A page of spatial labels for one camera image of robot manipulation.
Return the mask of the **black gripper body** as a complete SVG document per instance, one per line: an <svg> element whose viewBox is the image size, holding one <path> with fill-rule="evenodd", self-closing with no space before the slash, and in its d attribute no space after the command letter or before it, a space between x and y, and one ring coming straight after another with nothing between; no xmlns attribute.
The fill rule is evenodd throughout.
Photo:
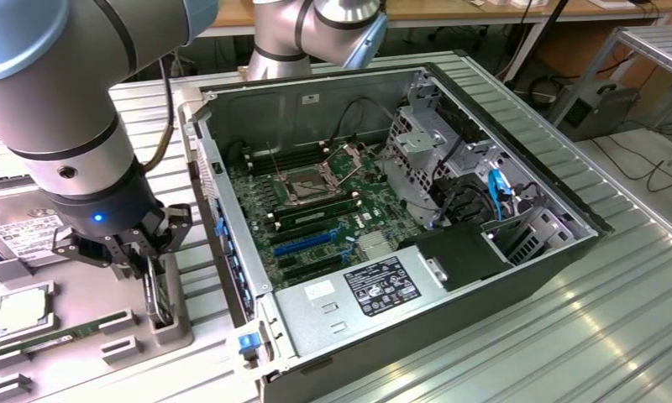
<svg viewBox="0 0 672 403"><path fill-rule="evenodd" d="M47 193L79 234L103 238L139 227L153 230L164 219L163 203L151 190L144 170L131 167L105 190L83 196Z"/></svg>

